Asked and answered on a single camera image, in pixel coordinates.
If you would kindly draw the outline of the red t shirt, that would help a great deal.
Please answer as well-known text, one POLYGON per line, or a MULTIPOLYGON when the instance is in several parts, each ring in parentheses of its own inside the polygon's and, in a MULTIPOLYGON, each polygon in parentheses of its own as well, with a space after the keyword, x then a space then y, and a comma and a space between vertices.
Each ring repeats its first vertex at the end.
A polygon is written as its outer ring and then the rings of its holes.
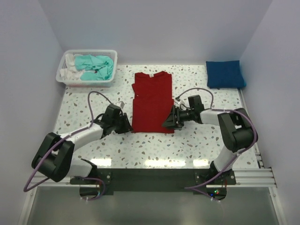
POLYGON ((174 100, 172 75, 161 71, 156 74, 135 73, 132 128, 134 133, 173 134, 163 127, 174 100))

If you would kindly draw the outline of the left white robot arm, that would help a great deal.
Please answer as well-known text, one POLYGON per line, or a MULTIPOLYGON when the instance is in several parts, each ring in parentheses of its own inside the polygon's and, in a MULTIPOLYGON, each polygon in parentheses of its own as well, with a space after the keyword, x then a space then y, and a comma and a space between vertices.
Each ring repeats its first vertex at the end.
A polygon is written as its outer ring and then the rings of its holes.
POLYGON ((127 114, 119 106, 110 104, 103 114, 83 128, 61 135, 48 133, 31 167, 55 182, 67 176, 90 177, 96 165, 85 159, 73 159, 73 153, 93 141, 105 138, 111 132, 123 134, 132 130, 127 114))

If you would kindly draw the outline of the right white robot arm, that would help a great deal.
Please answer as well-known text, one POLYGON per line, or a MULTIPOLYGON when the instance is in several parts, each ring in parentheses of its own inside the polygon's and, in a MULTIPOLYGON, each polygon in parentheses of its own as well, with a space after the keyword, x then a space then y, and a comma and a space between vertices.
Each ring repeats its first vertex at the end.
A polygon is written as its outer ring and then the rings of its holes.
POLYGON ((199 95, 188 97, 189 107, 173 105, 162 127, 180 129, 186 121, 219 126, 224 146, 218 157, 210 164, 205 184, 232 169, 239 155, 250 149, 257 141, 257 131, 244 108, 236 110, 205 109, 199 95))

